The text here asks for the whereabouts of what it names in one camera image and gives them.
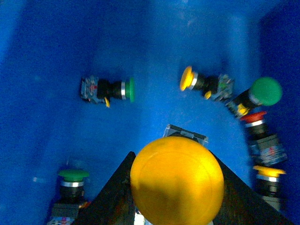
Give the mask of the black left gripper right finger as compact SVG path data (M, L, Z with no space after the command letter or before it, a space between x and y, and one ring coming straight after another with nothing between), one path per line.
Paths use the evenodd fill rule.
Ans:
M226 164L216 158L224 176L221 208L212 220L215 225L293 225L282 213L266 203Z

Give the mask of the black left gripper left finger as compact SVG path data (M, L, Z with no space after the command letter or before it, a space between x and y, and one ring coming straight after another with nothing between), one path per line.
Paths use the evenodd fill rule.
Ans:
M130 172L136 155L129 152L97 197L72 223L74 225L133 225L135 205Z

